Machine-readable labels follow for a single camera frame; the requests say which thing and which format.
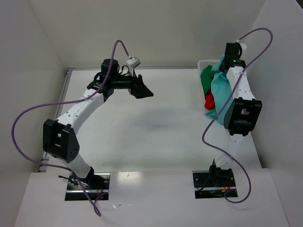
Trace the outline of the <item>teal t shirt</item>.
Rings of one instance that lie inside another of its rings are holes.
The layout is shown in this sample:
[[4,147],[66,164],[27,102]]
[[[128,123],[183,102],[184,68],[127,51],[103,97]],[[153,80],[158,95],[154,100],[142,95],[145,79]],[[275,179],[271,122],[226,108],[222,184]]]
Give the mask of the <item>teal t shirt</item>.
[[[224,59],[224,54],[221,56],[221,63]],[[224,104],[227,101],[227,98],[230,96],[232,89],[229,80],[226,77],[226,74],[222,71],[220,71],[219,67],[221,66],[218,65],[216,67],[213,67],[214,69],[217,69],[216,73],[214,74],[214,79],[211,83],[211,92],[214,97],[215,101],[215,109],[209,111],[206,113],[207,116],[214,118],[219,111],[222,109]]]

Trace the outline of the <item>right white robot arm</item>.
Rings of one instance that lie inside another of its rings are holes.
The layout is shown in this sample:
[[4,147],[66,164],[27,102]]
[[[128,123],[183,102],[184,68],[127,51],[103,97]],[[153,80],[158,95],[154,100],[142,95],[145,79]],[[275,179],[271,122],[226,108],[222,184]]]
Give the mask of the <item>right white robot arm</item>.
[[232,95],[232,103],[224,116],[223,126],[229,133],[227,153],[213,160],[210,166],[210,182],[214,187],[230,186],[232,181],[232,166],[239,145],[255,128],[262,108],[262,102],[255,99],[251,92],[247,74],[244,71],[246,63],[241,60],[245,44],[239,42],[227,43],[223,61],[219,70],[227,76],[231,88],[236,88]]

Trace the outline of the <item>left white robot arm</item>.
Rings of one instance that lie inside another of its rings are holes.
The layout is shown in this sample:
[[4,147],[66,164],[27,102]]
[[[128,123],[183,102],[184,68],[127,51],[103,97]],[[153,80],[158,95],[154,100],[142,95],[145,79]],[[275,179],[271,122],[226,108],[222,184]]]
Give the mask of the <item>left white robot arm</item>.
[[43,125],[43,150],[57,158],[69,169],[68,181],[74,185],[82,183],[85,189],[100,189],[106,186],[105,179],[94,173],[80,156],[77,133],[89,116],[114,93],[116,89],[126,89],[137,99],[152,97],[153,93],[144,85],[141,75],[134,69],[140,65],[136,57],[126,62],[128,71],[117,60],[105,59],[98,72],[82,95],[82,102],[74,104],[66,113],[55,120],[48,119]]

